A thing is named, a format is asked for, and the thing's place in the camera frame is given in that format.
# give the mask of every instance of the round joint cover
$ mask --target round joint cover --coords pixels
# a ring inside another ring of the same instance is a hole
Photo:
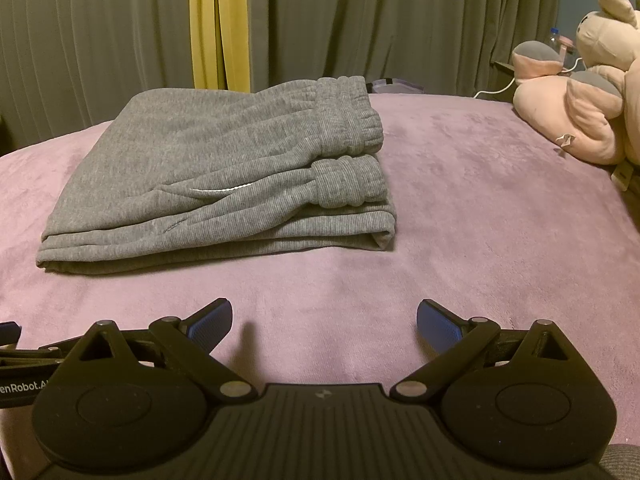
[[[419,381],[404,381],[396,386],[396,392],[403,397],[420,397],[427,392],[427,385]]]
[[[220,386],[220,393],[227,397],[244,397],[251,392],[251,385],[244,381],[229,381]]]
[[[593,459],[613,435],[612,400],[581,370],[540,361],[482,368],[455,381],[441,403],[453,437],[513,468],[549,470]]]
[[[569,399],[560,390],[535,383],[508,386],[495,398],[495,404],[504,416],[526,426],[554,424],[571,409]]]
[[[53,463],[127,472],[164,462],[197,437],[207,404],[191,381],[140,365],[128,382],[109,382],[108,370],[101,375],[100,363],[92,365],[91,378],[50,381],[36,398],[33,428]]]

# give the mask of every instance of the stuffed animal ear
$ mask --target stuffed animal ear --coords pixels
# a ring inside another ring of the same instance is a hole
[[[638,28],[638,20],[634,7],[629,0],[598,0],[600,8],[620,22],[628,23]]]

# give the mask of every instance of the yellow curtain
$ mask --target yellow curtain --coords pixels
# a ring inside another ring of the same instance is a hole
[[[196,88],[250,91],[247,0],[189,0]]]

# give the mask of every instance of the plush bunny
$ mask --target plush bunny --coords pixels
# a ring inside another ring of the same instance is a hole
[[[568,153],[593,164],[640,160],[640,12],[629,0],[598,0],[580,22],[576,46],[587,70],[561,75],[550,46],[513,51],[517,113]]]

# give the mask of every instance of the gray curtain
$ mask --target gray curtain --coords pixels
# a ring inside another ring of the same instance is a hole
[[[558,0],[249,0],[252,89],[363,75],[472,95],[557,12]]]
[[[165,86],[193,87],[189,0],[0,0],[5,150],[113,119]]]

